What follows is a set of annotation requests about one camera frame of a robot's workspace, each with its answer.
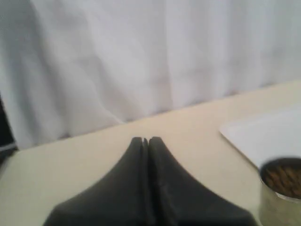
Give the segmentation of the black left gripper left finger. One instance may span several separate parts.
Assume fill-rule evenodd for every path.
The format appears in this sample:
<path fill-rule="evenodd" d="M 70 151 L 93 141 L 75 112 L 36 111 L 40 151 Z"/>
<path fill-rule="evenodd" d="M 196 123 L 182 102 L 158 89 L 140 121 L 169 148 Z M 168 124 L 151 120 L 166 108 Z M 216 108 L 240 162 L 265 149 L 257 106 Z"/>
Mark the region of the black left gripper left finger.
<path fill-rule="evenodd" d="M 49 214 L 46 226 L 153 226 L 148 142 L 135 137 L 117 164 L 97 183 Z"/>

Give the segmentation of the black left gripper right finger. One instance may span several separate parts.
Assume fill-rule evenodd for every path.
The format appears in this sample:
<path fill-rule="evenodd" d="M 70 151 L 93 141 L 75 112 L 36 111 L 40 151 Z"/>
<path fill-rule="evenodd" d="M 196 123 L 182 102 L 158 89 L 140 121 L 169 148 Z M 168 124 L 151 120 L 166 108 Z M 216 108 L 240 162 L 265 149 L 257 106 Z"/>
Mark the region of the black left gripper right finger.
<path fill-rule="evenodd" d="M 149 140 L 149 179 L 159 226 L 254 226 L 252 214 L 198 182 L 159 137 Z"/>

